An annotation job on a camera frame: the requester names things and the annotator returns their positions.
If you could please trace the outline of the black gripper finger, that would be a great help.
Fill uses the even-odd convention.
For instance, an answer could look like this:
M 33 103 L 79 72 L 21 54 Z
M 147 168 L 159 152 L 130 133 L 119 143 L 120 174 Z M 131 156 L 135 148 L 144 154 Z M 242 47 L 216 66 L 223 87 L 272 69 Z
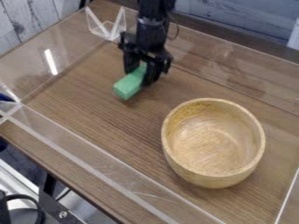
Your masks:
M 143 78 L 143 86 L 150 87 L 159 79 L 163 72 L 163 62 L 158 59 L 150 59 L 146 62 L 146 72 Z
M 126 73 L 132 73 L 140 65 L 139 55 L 134 52 L 124 52 L 124 70 Z

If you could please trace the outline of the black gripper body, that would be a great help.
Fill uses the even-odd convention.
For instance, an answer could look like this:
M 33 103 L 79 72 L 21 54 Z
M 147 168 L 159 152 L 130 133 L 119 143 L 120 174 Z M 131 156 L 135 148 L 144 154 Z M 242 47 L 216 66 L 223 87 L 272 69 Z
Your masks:
M 167 32 L 170 28 L 170 18 L 162 20 L 150 19 L 148 17 L 136 18 L 136 31 L 123 31 L 118 43 L 119 49 L 139 55 L 140 61 L 156 59 L 163 62 L 163 72 L 168 73 L 168 69 L 174 60 L 172 55 L 164 48 L 167 40 Z

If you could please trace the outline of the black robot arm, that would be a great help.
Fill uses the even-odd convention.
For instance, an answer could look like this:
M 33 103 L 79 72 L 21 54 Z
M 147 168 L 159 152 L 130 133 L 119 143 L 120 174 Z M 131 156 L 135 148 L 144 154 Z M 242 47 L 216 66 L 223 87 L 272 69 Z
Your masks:
M 120 32 L 119 49 L 123 51 L 124 71 L 132 73 L 146 63 L 142 85 L 151 86 L 162 74 L 168 74 L 174 56 L 164 45 L 168 37 L 171 12 L 176 0 L 136 0 L 136 30 Z

